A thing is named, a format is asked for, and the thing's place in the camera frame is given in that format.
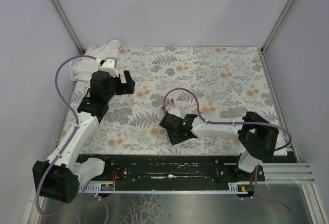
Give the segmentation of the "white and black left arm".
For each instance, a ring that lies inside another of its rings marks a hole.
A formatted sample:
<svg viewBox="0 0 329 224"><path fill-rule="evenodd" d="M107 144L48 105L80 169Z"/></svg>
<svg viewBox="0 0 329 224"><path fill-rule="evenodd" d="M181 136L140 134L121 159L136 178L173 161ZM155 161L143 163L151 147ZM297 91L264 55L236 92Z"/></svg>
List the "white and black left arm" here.
<svg viewBox="0 0 329 224"><path fill-rule="evenodd" d="M106 166L109 159L104 156L91 156L82 163L76 161L86 140L107 113L113 96L134 93L135 81L128 70L123 73L125 82L102 70L92 74L90 87L74 111L76 123L52 154L45 161L37 161L32 168L38 196L71 203L80 186L95 177L111 173Z"/></svg>

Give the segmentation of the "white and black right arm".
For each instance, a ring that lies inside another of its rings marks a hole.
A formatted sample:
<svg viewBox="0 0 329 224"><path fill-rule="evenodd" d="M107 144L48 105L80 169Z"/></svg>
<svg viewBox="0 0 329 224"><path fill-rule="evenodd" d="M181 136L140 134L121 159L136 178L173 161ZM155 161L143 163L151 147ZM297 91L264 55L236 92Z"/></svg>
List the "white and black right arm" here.
<svg viewBox="0 0 329 224"><path fill-rule="evenodd" d="M248 111L240 119L209 121L196 114L181 118L168 111L159 125L167 131L172 145L192 138L217 137L238 140L244 147L237 161L237 168L246 173L254 171L262 162L273 159L279 131L255 112Z"/></svg>

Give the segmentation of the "white stapler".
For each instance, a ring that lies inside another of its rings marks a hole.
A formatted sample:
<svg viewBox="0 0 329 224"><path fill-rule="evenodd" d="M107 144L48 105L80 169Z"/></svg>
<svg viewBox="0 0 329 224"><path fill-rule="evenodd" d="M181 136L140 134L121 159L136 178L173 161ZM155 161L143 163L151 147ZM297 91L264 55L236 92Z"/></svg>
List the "white stapler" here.
<svg viewBox="0 0 329 224"><path fill-rule="evenodd" d="M175 106L176 106L176 105L175 105L175 101L174 101L173 98L169 98L169 106L170 106L170 107L175 107Z"/></svg>

